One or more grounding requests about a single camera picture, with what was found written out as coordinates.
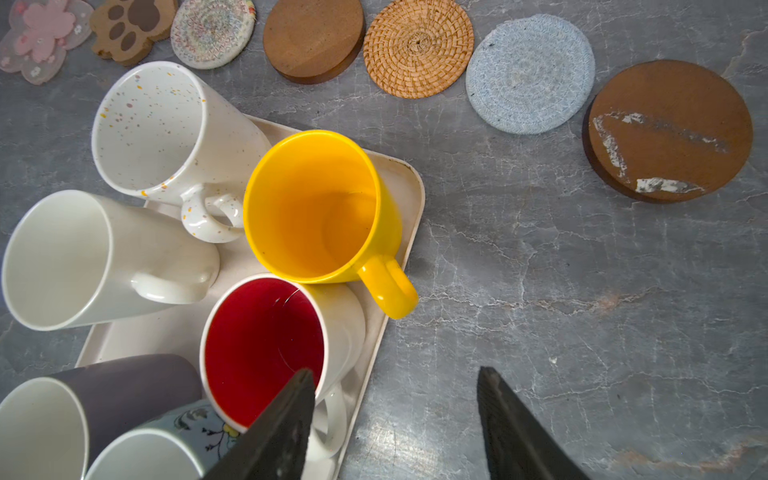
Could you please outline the glossy amber round coaster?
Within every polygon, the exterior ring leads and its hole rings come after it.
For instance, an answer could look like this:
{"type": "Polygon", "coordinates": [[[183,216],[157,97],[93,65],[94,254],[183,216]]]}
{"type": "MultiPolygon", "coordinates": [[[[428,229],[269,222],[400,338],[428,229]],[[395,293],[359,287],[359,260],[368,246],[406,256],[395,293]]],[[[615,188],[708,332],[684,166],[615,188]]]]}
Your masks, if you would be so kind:
{"type": "Polygon", "coordinates": [[[592,100],[582,142],[619,193],[671,204],[711,194],[745,165],[754,129],[746,102],[717,73],[680,60],[638,63],[592,100]]]}

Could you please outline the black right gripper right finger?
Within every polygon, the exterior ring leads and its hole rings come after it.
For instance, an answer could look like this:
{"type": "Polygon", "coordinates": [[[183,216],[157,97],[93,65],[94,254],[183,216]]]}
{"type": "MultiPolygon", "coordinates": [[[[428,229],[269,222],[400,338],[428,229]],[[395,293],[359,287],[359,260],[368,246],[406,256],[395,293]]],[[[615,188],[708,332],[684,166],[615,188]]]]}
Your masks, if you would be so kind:
{"type": "Polygon", "coordinates": [[[587,477],[492,367],[479,370],[477,401],[492,479],[587,477]]]}

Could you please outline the dark wooden round coaster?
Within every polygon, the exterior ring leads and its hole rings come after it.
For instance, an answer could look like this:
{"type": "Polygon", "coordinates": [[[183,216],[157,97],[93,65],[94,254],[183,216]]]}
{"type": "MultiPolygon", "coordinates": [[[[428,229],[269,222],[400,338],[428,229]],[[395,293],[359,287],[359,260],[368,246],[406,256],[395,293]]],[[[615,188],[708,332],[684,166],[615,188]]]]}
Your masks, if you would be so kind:
{"type": "Polygon", "coordinates": [[[352,64],[364,35],[359,0],[280,0],[266,20],[263,46],[283,77],[318,84],[352,64]]]}

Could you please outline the pink flower shaped coaster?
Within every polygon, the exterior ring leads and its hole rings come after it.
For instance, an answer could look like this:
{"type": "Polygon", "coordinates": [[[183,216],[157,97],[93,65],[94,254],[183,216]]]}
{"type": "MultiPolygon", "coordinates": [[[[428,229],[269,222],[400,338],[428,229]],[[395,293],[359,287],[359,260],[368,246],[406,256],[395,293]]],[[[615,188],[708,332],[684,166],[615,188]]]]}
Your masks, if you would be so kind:
{"type": "Polygon", "coordinates": [[[91,35],[94,8],[82,0],[16,1],[10,31],[1,40],[1,70],[19,72],[33,85],[51,80],[67,52],[91,35]]]}

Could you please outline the grey blue woven coaster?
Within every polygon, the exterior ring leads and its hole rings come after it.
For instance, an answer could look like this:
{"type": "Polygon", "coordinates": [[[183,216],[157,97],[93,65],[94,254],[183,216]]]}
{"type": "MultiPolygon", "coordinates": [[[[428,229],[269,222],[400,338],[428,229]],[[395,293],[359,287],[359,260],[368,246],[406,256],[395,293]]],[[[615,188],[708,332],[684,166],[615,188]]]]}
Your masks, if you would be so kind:
{"type": "Polygon", "coordinates": [[[575,115],[595,80],[586,35],[549,14],[506,21],[475,49],[466,71],[471,106],[506,133],[539,134],[575,115]]]}

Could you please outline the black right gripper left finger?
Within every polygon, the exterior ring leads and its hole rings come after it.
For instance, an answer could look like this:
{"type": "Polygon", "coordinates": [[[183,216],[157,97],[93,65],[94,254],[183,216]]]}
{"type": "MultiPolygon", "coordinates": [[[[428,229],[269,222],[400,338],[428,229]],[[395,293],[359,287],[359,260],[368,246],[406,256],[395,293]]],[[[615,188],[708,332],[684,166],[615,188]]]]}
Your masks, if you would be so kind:
{"type": "Polygon", "coordinates": [[[207,479],[299,479],[315,407],[313,374],[301,369],[207,479]]]}

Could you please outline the colourful woven round coaster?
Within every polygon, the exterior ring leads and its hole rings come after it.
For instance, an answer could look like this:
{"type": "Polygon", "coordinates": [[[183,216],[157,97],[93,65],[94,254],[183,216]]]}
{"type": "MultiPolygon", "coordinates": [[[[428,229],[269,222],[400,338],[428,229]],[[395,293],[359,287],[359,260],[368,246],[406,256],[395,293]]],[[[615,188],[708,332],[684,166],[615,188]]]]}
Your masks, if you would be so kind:
{"type": "Polygon", "coordinates": [[[218,68],[244,50],[255,24],[256,9],[252,1],[183,1],[172,24],[172,49],[189,67],[218,68]]]}

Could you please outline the speckled white mug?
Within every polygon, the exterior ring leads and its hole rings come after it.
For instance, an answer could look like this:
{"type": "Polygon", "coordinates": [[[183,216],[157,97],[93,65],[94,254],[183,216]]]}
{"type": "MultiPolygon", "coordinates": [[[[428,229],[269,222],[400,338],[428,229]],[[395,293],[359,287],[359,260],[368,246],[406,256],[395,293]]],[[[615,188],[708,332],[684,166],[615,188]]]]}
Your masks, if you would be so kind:
{"type": "Polygon", "coordinates": [[[175,205],[201,241],[244,234],[244,196],[271,144],[249,118],[187,68],[140,65],[121,77],[95,116],[92,155],[125,194],[175,205]]]}

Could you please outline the brown paw shaped coaster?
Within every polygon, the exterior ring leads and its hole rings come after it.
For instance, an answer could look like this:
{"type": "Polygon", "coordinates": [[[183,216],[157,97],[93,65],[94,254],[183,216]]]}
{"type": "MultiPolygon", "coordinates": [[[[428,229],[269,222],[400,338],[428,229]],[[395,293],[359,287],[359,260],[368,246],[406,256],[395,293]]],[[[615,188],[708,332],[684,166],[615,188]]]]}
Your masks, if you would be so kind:
{"type": "Polygon", "coordinates": [[[155,42],[170,36],[177,10],[177,0],[105,1],[90,17],[96,35],[92,51],[102,59],[134,66],[155,42]]]}

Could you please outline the yellow mug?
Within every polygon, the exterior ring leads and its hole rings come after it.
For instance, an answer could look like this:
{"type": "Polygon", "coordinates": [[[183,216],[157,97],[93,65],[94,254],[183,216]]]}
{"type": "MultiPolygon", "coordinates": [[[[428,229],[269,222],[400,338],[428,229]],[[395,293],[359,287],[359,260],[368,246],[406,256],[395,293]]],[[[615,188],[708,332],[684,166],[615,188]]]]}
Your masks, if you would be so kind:
{"type": "Polygon", "coordinates": [[[344,135],[309,130],[273,146],[248,182],[244,228],[259,262],[282,279],[360,281],[392,319],[418,305],[396,260],[403,226],[394,197],[370,156],[344,135]]]}

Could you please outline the woven rattan round coaster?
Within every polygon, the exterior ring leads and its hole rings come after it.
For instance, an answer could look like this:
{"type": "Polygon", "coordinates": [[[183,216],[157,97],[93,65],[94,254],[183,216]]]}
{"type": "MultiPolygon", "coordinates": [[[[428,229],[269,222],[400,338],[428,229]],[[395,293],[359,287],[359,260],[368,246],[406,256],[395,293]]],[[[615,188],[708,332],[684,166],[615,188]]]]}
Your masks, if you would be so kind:
{"type": "Polygon", "coordinates": [[[473,26],[458,3],[397,0],[368,27],[363,58],[370,78],[386,93],[421,99],[458,80],[473,50],[473,26]]]}

